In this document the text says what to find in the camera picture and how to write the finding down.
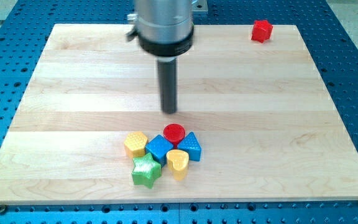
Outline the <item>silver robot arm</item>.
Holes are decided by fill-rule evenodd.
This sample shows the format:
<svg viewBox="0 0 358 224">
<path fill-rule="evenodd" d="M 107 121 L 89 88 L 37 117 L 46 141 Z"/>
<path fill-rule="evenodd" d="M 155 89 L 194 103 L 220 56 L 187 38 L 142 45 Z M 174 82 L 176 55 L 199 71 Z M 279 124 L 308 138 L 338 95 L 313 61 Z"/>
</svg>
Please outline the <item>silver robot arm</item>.
<svg viewBox="0 0 358 224">
<path fill-rule="evenodd" d="M 140 47 L 157 57 L 176 57 L 193 44 L 194 15 L 208 13 L 207 0 L 134 0 L 127 15 L 132 29 L 128 42 L 138 38 Z"/>
</svg>

